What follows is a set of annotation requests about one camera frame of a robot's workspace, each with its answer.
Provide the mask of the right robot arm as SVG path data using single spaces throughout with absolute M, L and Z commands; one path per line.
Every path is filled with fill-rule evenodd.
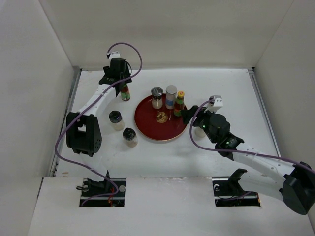
M 181 112 L 183 122 L 201 128 L 222 157 L 242 163 L 263 174 L 255 179 L 245 169 L 236 170 L 228 181 L 233 194 L 260 192 L 281 200 L 292 211 L 306 215 L 315 203 L 315 171 L 304 162 L 264 154 L 230 132 L 225 116 L 204 105 Z

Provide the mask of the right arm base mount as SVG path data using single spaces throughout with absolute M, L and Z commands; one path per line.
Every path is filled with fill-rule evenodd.
M 229 177 L 213 177 L 215 205 L 217 207 L 260 207 L 259 195 L 256 192 L 244 191 L 239 180 L 246 173 L 237 169 Z

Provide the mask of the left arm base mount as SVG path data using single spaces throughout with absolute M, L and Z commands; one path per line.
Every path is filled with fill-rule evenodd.
M 116 178 L 112 181 L 117 188 L 106 180 L 94 181 L 89 178 L 84 179 L 81 186 L 76 186 L 80 191 L 80 207 L 124 207 L 126 194 L 126 179 Z

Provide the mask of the silver-lid spice shaker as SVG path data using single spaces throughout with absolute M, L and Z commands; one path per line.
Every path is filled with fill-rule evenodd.
M 163 89 L 161 87 L 153 87 L 151 89 L 152 94 L 152 106 L 155 109 L 160 109 L 163 106 L 162 95 Z

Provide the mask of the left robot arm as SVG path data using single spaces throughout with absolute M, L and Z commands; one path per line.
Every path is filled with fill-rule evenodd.
M 77 121 L 66 132 L 66 144 L 76 154 L 93 157 L 101 147 L 102 135 L 98 117 L 103 114 L 108 104 L 123 89 L 125 82 L 111 87 L 118 80 L 130 77 L 128 62 L 124 58 L 110 59 L 110 65 L 103 68 L 104 76 L 91 99 L 77 112 L 70 112 L 66 117 L 69 125 L 76 117 Z

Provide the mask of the ketchup bottle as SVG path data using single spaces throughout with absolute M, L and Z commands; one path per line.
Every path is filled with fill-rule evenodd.
M 174 102 L 174 110 L 173 110 L 174 115 L 177 117 L 181 116 L 181 111 L 185 107 L 184 96 L 185 96 L 185 93 L 183 91 L 179 91 L 177 93 L 177 97 Z
M 123 86 L 123 88 L 121 89 L 121 98 L 123 101 L 129 101 L 130 100 L 130 93 L 129 93 L 129 88 L 128 88 L 128 85 L 125 84 Z

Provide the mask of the tall pearl jar blue label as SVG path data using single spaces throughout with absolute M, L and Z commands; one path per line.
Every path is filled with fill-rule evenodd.
M 177 87 L 174 85 L 169 85 L 166 88 L 165 94 L 165 106 L 167 109 L 172 110 L 174 108 L 174 102 L 176 100 Z

